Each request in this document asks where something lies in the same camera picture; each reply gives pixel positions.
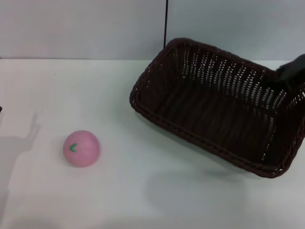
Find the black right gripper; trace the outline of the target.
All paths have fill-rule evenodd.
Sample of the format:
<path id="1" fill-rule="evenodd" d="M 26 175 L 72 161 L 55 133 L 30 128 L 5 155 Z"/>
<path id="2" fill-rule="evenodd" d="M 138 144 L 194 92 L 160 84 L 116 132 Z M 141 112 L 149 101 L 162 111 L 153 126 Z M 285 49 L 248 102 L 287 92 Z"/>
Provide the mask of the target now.
<path id="1" fill-rule="evenodd" d="M 285 85 L 289 91 L 293 91 L 300 83 L 305 81 L 305 54 L 300 55 L 294 62 L 288 62 L 281 65 L 276 73 L 278 81 L 285 81 Z"/>

